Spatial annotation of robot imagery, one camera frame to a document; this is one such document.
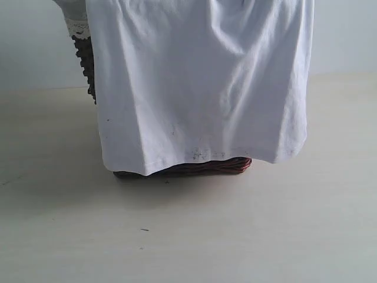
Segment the white t-shirt red lettering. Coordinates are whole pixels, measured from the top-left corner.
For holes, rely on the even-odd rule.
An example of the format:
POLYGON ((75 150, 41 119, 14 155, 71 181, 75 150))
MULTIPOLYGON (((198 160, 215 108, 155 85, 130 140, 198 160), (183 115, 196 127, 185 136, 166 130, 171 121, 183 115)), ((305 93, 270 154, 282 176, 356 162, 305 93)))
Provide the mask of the white t-shirt red lettering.
POLYGON ((295 157, 313 1, 87 1, 104 166, 295 157))

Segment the dark brown wicker basket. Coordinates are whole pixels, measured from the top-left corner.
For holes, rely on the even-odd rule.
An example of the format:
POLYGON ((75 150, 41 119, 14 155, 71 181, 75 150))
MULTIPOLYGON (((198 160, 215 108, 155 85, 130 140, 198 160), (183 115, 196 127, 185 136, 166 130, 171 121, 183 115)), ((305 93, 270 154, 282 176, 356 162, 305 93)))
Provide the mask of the dark brown wicker basket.
MULTIPOLYGON (((95 72, 94 55, 91 38, 80 39, 73 35, 72 40, 77 49, 75 55, 80 59, 83 75, 87 79, 88 94, 95 100, 95 72)), ((186 177, 186 176, 212 176, 212 175, 239 175, 252 164, 252 159, 247 157, 234 157, 228 160, 214 160, 204 163, 183 163, 155 172, 150 177, 186 177)))

